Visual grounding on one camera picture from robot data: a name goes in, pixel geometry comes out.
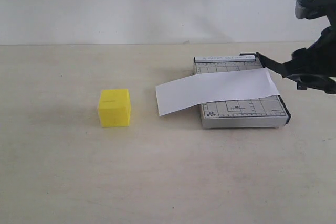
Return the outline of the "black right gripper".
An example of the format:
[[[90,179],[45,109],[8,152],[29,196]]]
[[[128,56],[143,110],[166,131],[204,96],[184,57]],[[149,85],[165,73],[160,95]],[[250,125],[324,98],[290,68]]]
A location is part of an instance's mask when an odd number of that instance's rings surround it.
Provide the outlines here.
[[[316,89],[335,94],[335,29],[331,26],[321,32],[319,39],[309,48],[292,53],[292,59],[283,63],[283,78],[297,83],[297,90]]]

